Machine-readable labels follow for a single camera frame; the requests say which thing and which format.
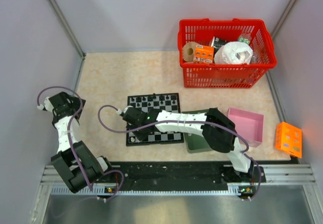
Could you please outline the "black and grey chessboard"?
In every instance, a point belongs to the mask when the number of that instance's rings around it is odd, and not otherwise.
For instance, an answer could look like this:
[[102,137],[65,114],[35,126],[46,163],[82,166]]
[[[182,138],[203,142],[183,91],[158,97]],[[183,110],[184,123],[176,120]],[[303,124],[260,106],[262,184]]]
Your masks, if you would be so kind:
[[[162,109],[171,113],[180,113],[180,100],[178,93],[132,95],[127,97],[127,105],[143,112],[151,109]],[[184,136],[178,132],[152,132],[143,140],[139,140],[133,133],[126,134],[126,146],[144,146],[151,144],[183,143]]]

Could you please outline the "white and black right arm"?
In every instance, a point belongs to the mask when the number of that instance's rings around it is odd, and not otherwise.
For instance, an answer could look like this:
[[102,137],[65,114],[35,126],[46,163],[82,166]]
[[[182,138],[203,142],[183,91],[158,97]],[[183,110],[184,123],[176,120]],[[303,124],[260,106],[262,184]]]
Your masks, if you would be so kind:
[[153,132],[178,132],[202,137],[209,147],[223,153],[230,160],[236,177],[246,182],[254,175],[251,159],[246,156],[247,141],[240,136],[235,124],[217,108],[205,113],[173,113],[161,109],[144,112],[127,106],[120,113],[129,131],[138,140],[144,140]]

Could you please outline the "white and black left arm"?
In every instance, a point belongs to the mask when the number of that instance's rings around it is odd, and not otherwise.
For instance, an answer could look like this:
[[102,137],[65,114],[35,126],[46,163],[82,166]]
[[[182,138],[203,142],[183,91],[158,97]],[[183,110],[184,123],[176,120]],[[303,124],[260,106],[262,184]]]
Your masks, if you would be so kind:
[[45,109],[53,113],[52,125],[58,132],[59,147],[51,164],[72,193],[101,179],[109,182],[114,169],[106,157],[95,157],[79,134],[79,119],[86,100],[65,92],[45,99]]

